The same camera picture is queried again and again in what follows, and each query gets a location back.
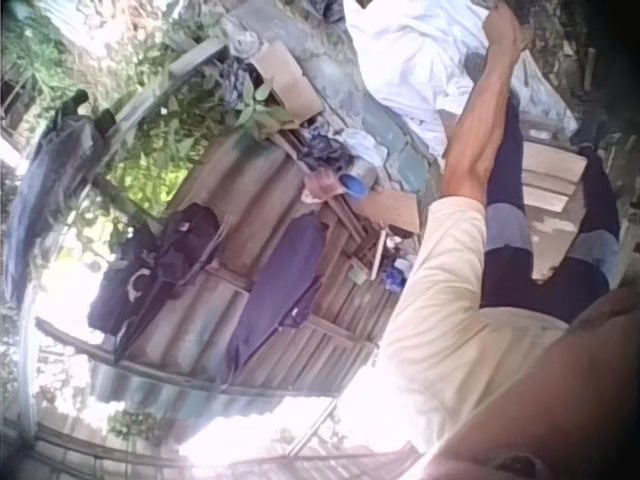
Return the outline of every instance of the white fabric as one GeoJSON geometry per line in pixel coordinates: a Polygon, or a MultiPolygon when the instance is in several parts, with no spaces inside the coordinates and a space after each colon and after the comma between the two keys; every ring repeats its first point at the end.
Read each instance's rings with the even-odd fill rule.
{"type": "MultiPolygon", "coordinates": [[[[487,49],[487,10],[470,0],[375,0],[366,9],[344,0],[344,9],[367,89],[441,159],[447,141],[437,110],[462,113],[473,87],[463,61],[468,52],[487,49]]],[[[512,87],[523,112],[575,130],[573,115],[529,52],[516,65],[512,87]]]]}
{"type": "Polygon", "coordinates": [[[429,452],[508,387],[567,328],[516,308],[479,310],[486,242],[484,207],[433,203],[418,259],[382,340],[379,368],[429,452]]]}

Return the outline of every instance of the dark pants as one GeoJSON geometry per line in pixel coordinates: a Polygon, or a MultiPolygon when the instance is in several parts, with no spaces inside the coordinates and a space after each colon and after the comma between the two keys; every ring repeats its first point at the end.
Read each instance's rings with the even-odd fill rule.
{"type": "Polygon", "coordinates": [[[590,147],[583,175],[586,213],[574,243],[553,275],[534,281],[533,251],[522,193],[523,141],[512,102],[487,192],[487,247],[480,308],[515,307],[571,323],[609,291],[620,221],[602,159],[590,147]]]}

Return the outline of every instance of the foot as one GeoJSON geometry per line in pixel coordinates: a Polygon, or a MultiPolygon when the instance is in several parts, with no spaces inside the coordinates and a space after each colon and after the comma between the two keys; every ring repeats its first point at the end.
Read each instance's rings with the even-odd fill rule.
{"type": "Polygon", "coordinates": [[[578,130],[569,140],[574,147],[591,147],[596,151],[608,130],[606,114],[602,110],[591,110],[584,115],[578,130]]]}
{"type": "MultiPolygon", "coordinates": [[[[482,72],[484,72],[486,60],[486,56],[480,52],[469,52],[467,56],[464,57],[464,71],[467,72],[467,75],[469,75],[469,78],[474,84],[480,80],[482,72]]],[[[518,94],[513,88],[509,90],[509,94],[511,95],[511,100],[516,110],[520,110],[520,97],[518,97],[518,94]]]]}

